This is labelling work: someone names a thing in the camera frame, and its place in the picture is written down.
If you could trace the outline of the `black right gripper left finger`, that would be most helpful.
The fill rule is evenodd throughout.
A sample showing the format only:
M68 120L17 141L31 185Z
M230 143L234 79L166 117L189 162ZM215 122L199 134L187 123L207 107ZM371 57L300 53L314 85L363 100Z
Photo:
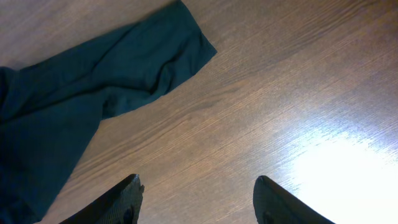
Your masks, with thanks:
M131 174L60 224L137 224L144 186Z

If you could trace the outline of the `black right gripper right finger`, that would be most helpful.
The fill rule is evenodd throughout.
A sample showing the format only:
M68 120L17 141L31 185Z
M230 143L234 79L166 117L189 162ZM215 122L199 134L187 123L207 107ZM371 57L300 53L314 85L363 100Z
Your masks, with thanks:
M333 224L266 175L256 179L252 201L259 224Z

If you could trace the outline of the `black leggings with red waistband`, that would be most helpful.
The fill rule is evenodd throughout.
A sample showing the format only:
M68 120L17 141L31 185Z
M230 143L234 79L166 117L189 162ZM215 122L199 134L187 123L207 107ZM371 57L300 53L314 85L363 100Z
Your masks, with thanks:
M35 65L1 68L1 222L41 221L104 119L152 103L216 54L174 1Z

